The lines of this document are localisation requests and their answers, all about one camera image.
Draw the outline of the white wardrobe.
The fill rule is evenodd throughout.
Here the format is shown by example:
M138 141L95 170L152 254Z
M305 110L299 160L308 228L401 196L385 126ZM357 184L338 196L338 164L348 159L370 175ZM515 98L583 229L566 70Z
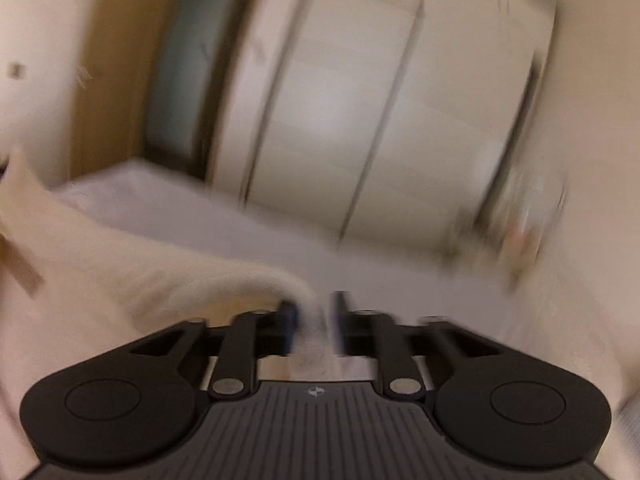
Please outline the white wardrobe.
M210 180L340 237L443 248L525 133L555 0L257 0Z

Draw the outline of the wooden door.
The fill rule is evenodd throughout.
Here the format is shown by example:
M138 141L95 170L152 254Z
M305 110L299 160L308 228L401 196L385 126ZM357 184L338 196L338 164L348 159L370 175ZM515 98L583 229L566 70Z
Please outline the wooden door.
M70 176L141 151L145 104L176 0L96 0L76 70Z

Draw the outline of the lavender bed sheet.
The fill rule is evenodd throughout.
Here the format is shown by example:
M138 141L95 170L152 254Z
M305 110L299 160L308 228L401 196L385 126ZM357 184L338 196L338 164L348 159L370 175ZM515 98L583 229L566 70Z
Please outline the lavender bed sheet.
M116 229L290 271L322 302L344 290L354 307L385 311L407 324L446 316L589 379L613 406L631 394L596 300L566 273L530 274L511 287L483 263L447 264L339 242L313 226L242 210L201 182L142 160L67 183L58 196Z

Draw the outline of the cream knit sweater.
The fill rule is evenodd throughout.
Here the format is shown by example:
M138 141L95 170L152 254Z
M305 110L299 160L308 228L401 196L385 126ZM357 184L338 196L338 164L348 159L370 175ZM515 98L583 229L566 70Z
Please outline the cream knit sweater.
M1 166L1 474L37 465L18 411L39 379L161 328L202 316L297 304L293 354L270 376L333 380L338 367L319 300L297 276L108 228L46 190L25 154Z

